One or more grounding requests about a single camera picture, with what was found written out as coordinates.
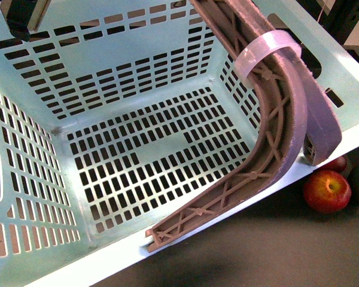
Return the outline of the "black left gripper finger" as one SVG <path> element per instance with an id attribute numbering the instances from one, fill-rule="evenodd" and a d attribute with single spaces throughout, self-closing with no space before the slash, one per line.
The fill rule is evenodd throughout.
<path id="1" fill-rule="evenodd" d="M 3 0 L 0 10 L 10 33 L 22 41 L 30 41 L 46 14 L 51 0 Z"/>

